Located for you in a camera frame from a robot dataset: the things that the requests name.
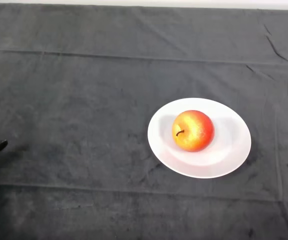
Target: red apple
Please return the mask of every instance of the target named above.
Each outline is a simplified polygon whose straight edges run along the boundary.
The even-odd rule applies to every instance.
[[[177,116],[172,135],[176,144],[188,151],[196,152],[207,147],[214,138],[214,125],[204,113],[188,110]]]

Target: white wall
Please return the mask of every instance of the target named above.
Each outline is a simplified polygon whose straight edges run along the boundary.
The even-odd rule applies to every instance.
[[[288,10],[288,0],[0,0],[0,3]]]

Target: white plate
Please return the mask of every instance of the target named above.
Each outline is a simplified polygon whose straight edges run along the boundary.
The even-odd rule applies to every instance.
[[[175,118],[186,110],[198,110],[210,117],[215,135],[199,152],[180,149],[172,137]],[[148,126],[148,142],[157,158],[180,174],[201,179],[226,175],[246,160],[251,145],[244,120],[229,107],[203,98],[184,98],[160,108]]]

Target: dark gray cloth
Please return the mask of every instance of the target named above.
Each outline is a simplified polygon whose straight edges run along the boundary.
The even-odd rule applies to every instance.
[[[152,154],[164,104],[235,110],[236,171]],[[0,239],[288,240],[288,11],[0,4]]]

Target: tablecloth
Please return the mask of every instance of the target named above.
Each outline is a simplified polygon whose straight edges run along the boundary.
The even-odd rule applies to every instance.
[[[164,104],[236,111],[236,171],[151,152]],[[0,239],[288,240],[288,11],[0,4]]]

